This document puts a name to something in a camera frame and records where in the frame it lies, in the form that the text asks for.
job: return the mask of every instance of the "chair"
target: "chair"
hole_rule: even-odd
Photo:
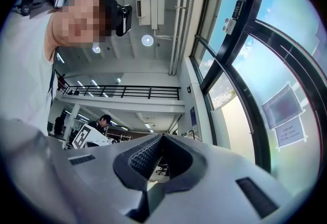
[[[164,157],[162,157],[161,160],[159,161],[158,167],[161,168],[161,169],[155,171],[156,173],[159,172],[158,175],[160,175],[162,172],[164,172],[165,176],[169,176],[167,161]]]

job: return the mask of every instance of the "window frame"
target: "window frame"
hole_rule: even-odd
[[[325,121],[327,121],[326,76],[314,60],[313,56],[309,55],[292,38],[288,37],[287,34],[282,33],[278,29],[271,27],[269,24],[256,19],[262,0],[240,1],[243,1],[244,4],[234,30],[231,35],[226,35],[220,49],[217,49],[218,53],[216,54],[208,41],[200,35],[208,3],[208,0],[203,0],[200,22],[197,33],[195,34],[193,48],[190,55],[191,63],[194,67],[204,96],[211,125],[213,144],[217,145],[217,136],[212,117],[213,105],[208,92],[221,74],[225,73],[238,94],[248,119],[253,140],[255,163],[264,170],[271,172],[270,148],[264,120],[251,91],[238,72],[231,65],[240,52],[247,37],[250,35],[266,45],[274,54],[284,61],[298,80],[300,86],[303,88],[313,110],[316,111],[315,119],[321,138],[321,169],[327,160],[327,155],[323,153],[323,146],[327,146],[327,140],[323,137],[327,136],[327,124],[325,123]],[[198,64],[193,57],[197,43],[201,43],[215,59],[204,78],[202,77]],[[292,48],[292,54],[287,50],[288,48]]]

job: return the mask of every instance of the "black railing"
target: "black railing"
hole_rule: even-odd
[[[165,86],[68,86],[64,95],[93,96],[93,97],[137,97],[147,99],[177,99],[180,87]]]

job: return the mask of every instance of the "wall-mounted air conditioner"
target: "wall-mounted air conditioner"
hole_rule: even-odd
[[[165,0],[137,0],[136,16],[140,26],[151,25],[153,30],[164,25]]]

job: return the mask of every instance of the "glass window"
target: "glass window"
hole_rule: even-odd
[[[236,94],[229,79],[223,73],[215,85],[210,89],[209,95],[214,106],[214,109],[219,108],[230,100]]]
[[[320,138],[311,106],[287,66],[249,36],[233,62],[265,122],[271,174],[293,195],[311,187],[320,161]]]
[[[327,34],[308,0],[262,0],[257,19],[294,39],[327,73]]]
[[[209,91],[214,106],[213,121],[217,144],[255,163],[250,127],[242,104],[223,73]]]
[[[226,18],[231,18],[237,0],[208,0],[200,35],[218,52],[226,33],[223,27]]]
[[[195,49],[194,58],[198,63],[201,75],[204,78],[208,73],[211,65],[214,63],[214,58],[200,42],[198,42]]]

